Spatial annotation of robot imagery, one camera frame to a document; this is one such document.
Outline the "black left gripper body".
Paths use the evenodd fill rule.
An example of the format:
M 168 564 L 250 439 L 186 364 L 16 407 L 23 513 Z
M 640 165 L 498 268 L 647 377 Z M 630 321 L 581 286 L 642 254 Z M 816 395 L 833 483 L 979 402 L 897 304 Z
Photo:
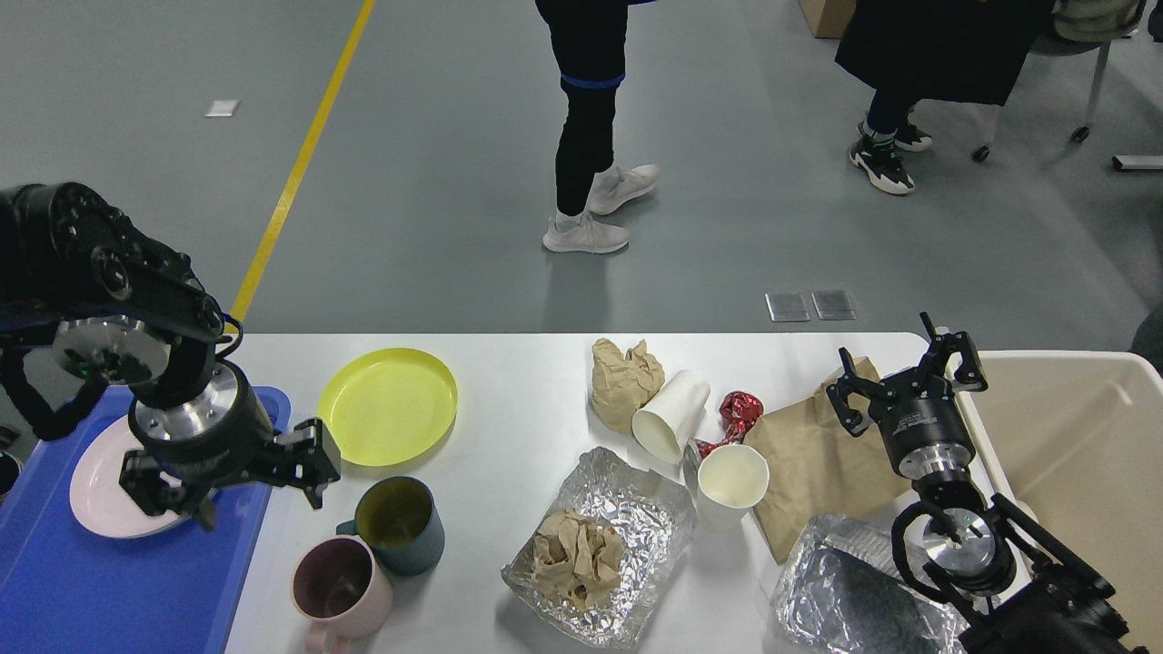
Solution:
M 254 385 L 231 362 L 216 362 L 206 388 L 184 404 L 158 408 L 134 399 L 128 422 L 162 471 L 180 481 L 229 479 L 274 436 Z

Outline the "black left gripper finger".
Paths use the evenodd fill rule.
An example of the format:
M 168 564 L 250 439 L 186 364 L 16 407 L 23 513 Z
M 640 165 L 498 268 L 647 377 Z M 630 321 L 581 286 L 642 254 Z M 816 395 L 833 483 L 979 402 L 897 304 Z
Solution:
M 323 509 L 324 489 L 342 478 L 338 446 L 324 419 L 309 418 L 264 445 L 264 483 L 300 490 L 313 510 Z
M 159 517 L 172 512 L 194 519 L 201 529 L 217 525 L 217 509 L 212 500 L 212 485 L 164 479 L 163 469 L 148 452 L 126 452 L 119 472 L 119 485 L 145 516 Z

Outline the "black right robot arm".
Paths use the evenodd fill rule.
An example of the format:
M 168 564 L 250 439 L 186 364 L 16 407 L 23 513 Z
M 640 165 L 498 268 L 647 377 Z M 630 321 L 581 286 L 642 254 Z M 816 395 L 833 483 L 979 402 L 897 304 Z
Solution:
M 966 332 L 940 332 L 919 315 L 928 348 L 914 367 L 869 381 L 840 348 L 826 388 L 840 427 L 876 426 L 893 472 L 918 495 L 890 527 L 904 583 L 968 623 L 968 653 L 1123 653 L 1128 625 L 1110 604 L 1116 588 L 1003 495 L 970 475 L 977 450 L 955 404 L 989 388 Z

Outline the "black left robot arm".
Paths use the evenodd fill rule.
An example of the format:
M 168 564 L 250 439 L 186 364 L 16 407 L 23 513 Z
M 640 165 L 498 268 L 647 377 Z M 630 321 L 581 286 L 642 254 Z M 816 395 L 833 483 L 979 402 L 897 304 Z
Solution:
M 65 438 L 124 386 L 138 442 L 119 483 L 147 516 L 214 529 L 215 489 L 261 481 L 312 509 L 341 478 L 323 419 L 274 428 L 229 356 L 244 325 L 222 310 L 187 253 L 140 232 L 83 183 L 29 183 L 1 198 L 3 391 L 42 441 Z

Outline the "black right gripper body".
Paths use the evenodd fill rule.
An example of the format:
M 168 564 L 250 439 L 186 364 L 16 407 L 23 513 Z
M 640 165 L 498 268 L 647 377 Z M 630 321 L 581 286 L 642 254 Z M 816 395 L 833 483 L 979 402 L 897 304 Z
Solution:
M 966 471 L 972 463 L 976 448 L 952 393 L 898 393 L 889 401 L 875 401 L 875 406 L 890 467 L 904 479 Z

